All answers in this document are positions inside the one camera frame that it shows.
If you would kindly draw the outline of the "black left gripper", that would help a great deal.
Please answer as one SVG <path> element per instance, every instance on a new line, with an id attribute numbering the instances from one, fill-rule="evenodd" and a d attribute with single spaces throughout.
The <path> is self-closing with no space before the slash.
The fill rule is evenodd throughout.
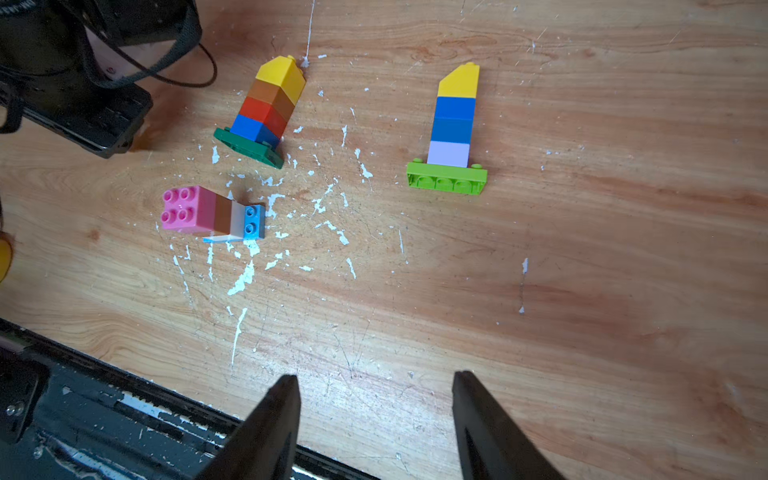
<path id="1" fill-rule="evenodd" d="M 31 88 L 1 83 L 1 105 L 8 117 L 3 133 L 14 133 L 30 120 L 101 158 L 128 152 L 145 116 L 151 95 L 137 86 L 117 90 L 86 87 Z"/>

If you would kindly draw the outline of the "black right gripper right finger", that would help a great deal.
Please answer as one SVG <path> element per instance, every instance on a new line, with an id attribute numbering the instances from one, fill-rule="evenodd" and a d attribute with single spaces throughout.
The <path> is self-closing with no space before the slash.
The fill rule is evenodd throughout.
<path id="1" fill-rule="evenodd" d="M 452 394 L 465 479 L 564 479 L 472 372 L 454 374 Z"/>

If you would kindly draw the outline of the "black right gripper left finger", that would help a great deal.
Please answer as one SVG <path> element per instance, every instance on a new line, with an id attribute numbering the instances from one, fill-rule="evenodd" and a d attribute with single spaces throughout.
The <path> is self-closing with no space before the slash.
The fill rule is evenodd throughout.
<path id="1" fill-rule="evenodd" d="M 236 429 L 199 479 L 289 479 L 301 411 L 298 378 L 283 375 Z"/>

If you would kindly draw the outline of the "pink lego brick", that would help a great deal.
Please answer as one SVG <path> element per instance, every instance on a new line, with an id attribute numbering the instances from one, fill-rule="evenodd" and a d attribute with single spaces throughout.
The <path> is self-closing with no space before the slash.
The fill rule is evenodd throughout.
<path id="1" fill-rule="evenodd" d="M 164 230 L 185 234 L 210 234 L 214 231 L 217 195 L 201 186 L 173 188 L 163 193 Z"/>

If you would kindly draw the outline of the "dark blue lego brick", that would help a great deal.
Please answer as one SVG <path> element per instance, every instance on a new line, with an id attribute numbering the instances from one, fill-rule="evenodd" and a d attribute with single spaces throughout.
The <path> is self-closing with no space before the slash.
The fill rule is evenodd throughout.
<path id="1" fill-rule="evenodd" d="M 280 141 L 267 125 L 243 115 L 236 117 L 230 132 L 256 143 L 267 143 L 273 149 L 278 147 Z"/>

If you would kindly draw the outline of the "brown lego brick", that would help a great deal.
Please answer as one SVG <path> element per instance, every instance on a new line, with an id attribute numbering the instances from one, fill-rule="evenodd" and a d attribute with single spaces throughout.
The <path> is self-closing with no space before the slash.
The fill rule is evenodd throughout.
<path id="1" fill-rule="evenodd" d="M 295 104 L 280 86 L 263 80 L 255 79 L 247 96 L 272 105 L 285 121 L 291 118 L 295 108 Z"/>
<path id="2" fill-rule="evenodd" d="M 215 196 L 214 236 L 231 232 L 232 201 L 221 195 Z"/>

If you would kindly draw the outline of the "red lego brick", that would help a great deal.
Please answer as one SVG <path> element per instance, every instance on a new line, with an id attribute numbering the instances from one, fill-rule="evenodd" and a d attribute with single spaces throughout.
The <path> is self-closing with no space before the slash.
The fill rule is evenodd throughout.
<path id="1" fill-rule="evenodd" d="M 283 136 L 287 125 L 287 120 L 272 104 L 251 97 L 245 99 L 238 114 L 262 123 L 278 138 Z"/>

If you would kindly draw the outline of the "white lego brick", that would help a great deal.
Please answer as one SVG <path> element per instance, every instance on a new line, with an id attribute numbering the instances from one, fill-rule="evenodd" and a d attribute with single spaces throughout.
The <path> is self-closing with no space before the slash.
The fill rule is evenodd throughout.
<path id="1" fill-rule="evenodd" d="M 236 201 L 232 201 L 230 234 L 214 236 L 214 224 L 213 224 L 213 231 L 209 236 L 204 237 L 203 241 L 205 243 L 224 243 L 224 242 L 242 241 L 243 230 L 244 230 L 244 210 L 245 210 L 244 205 L 241 205 Z"/>

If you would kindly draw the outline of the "dark green lego plate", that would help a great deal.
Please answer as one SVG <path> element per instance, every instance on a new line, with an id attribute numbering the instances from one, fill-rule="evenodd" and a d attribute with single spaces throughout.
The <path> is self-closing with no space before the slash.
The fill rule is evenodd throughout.
<path id="1" fill-rule="evenodd" d="M 214 137 L 240 155 L 256 160 L 276 169 L 281 169 L 284 159 L 270 144 L 245 139 L 229 131 L 228 128 L 217 128 Z"/>

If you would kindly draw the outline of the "yellow lego brick front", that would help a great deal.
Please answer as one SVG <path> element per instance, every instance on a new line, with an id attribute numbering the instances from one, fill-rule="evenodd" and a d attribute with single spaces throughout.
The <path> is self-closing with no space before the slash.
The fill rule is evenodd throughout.
<path id="1" fill-rule="evenodd" d="M 256 79 L 280 87 L 294 105 L 298 103 L 306 85 L 303 71 L 290 55 L 278 56 L 263 64 Z"/>

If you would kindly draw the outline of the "light blue lego plate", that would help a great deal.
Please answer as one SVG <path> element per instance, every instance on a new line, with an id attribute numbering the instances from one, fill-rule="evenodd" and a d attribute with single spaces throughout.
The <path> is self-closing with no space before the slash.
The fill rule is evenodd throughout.
<path id="1" fill-rule="evenodd" d="M 243 238 L 245 241 L 265 238 L 265 210 L 263 205 L 256 204 L 245 207 Z"/>

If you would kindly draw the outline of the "lime green lego brick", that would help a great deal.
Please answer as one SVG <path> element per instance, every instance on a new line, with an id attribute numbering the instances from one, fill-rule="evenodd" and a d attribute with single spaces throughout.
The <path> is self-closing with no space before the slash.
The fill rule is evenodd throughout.
<path id="1" fill-rule="evenodd" d="M 466 195 L 479 195 L 488 182 L 488 171 L 480 164 L 461 168 L 428 164 L 419 158 L 408 163 L 406 175 L 411 188 Z"/>

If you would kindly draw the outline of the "lilac lego brick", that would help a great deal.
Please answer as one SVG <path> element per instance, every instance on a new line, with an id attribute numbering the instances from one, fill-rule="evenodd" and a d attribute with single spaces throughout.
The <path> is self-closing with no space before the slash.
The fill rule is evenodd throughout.
<path id="1" fill-rule="evenodd" d="M 468 143 L 431 141 L 427 163 L 431 165 L 467 168 L 469 166 Z"/>

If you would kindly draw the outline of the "yellow lego brick small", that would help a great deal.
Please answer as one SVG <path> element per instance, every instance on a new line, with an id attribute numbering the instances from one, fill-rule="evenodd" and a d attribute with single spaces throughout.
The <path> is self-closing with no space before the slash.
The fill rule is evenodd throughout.
<path id="1" fill-rule="evenodd" d="M 438 97 L 476 99 L 480 66 L 468 62 L 458 66 L 438 84 Z"/>

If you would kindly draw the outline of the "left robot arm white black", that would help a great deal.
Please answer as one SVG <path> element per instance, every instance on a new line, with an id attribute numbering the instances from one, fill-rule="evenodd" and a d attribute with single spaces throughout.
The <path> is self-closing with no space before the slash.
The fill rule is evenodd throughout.
<path id="1" fill-rule="evenodd" d="M 4 1 L 1 132 L 24 119 L 109 158 L 127 152 L 153 105 L 139 81 L 199 46 L 193 1 Z"/>

